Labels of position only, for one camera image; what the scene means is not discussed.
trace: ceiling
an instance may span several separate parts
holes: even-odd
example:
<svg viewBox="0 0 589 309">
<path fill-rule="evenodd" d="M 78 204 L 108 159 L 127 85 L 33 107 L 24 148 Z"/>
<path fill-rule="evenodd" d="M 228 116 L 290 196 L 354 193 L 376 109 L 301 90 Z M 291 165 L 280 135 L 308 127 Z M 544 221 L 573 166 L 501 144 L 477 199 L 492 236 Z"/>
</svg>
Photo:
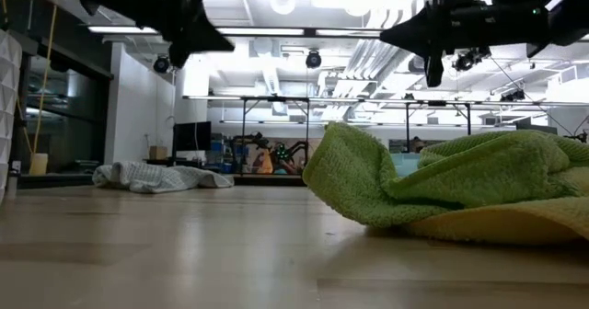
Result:
<svg viewBox="0 0 589 309">
<path fill-rule="evenodd" d="M 287 15 L 280 14 L 288 6 L 287 0 L 203 2 L 208 18 L 216 26 L 385 29 L 409 19 L 419 11 L 424 0 L 344 1 L 294 0 L 294 9 Z M 106 8 L 89 17 L 76 0 L 59 2 L 88 24 L 133 24 Z M 367 10 L 351 8 L 354 3 L 374 5 Z M 167 44 L 159 37 L 105 36 L 105 39 L 122 41 L 128 53 L 148 66 L 158 55 L 167 52 Z M 525 88 L 528 99 L 541 100 L 548 88 L 548 78 L 572 66 L 589 63 L 589 43 L 550 46 L 533 60 L 525 57 L 525 45 L 494 47 L 492 59 L 464 73 L 452 69 L 452 58 L 447 57 L 442 84 L 428 88 L 423 72 L 410 69 L 413 55 L 377 40 L 272 38 L 270 59 L 256 52 L 254 38 L 232 40 L 236 44 L 234 52 L 203 55 L 210 71 L 210 87 L 216 95 L 263 94 L 264 90 L 286 95 L 281 88 L 288 87 L 290 95 L 300 96 L 308 94 L 311 84 L 314 87 L 311 94 L 323 97 L 401 98 L 409 92 L 423 99 L 499 100 L 502 92 L 515 87 L 514 80 Z M 309 50 L 319 50 L 323 61 L 320 68 L 306 68 Z M 269 106 L 260 104 L 259 108 Z"/>
</svg>

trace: ceiling lamp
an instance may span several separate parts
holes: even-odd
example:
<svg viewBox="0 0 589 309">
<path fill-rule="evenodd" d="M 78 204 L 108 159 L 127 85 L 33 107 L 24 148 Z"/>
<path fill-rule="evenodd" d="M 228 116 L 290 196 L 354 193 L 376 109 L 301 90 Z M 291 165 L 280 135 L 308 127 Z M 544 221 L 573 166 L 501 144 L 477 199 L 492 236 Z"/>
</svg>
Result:
<svg viewBox="0 0 589 309">
<path fill-rule="evenodd" d="M 270 7 L 275 13 L 280 15 L 288 15 L 295 10 L 296 0 L 270 0 Z"/>
</svg>

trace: cloth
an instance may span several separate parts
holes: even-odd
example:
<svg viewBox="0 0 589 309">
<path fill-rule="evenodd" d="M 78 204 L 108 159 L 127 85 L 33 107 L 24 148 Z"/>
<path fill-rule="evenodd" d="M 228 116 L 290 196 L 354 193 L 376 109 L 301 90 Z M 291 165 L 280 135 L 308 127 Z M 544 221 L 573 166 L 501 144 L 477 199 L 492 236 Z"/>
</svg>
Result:
<svg viewBox="0 0 589 309">
<path fill-rule="evenodd" d="M 425 148 L 418 171 L 397 177 L 377 139 L 331 123 L 303 180 L 334 210 L 365 225 L 401 225 L 439 239 L 545 244 L 589 239 L 588 166 L 585 144 L 535 131 L 487 132 Z"/>
<path fill-rule="evenodd" d="M 187 166 L 151 166 L 138 162 L 120 162 L 99 166 L 92 177 L 98 187 L 128 189 L 137 193 L 165 193 L 203 187 L 209 189 L 234 186 L 231 177 Z"/>
</svg>

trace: floor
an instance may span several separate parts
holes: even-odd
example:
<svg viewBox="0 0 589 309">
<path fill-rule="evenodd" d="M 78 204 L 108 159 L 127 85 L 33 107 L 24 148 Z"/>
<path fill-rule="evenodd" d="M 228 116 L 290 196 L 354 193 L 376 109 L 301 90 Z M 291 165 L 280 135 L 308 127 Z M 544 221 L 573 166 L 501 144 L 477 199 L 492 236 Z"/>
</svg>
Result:
<svg viewBox="0 0 589 309">
<path fill-rule="evenodd" d="M 587 246 L 366 230 L 304 188 L 21 191 L 0 208 L 17 308 L 586 308 Z"/>
</svg>

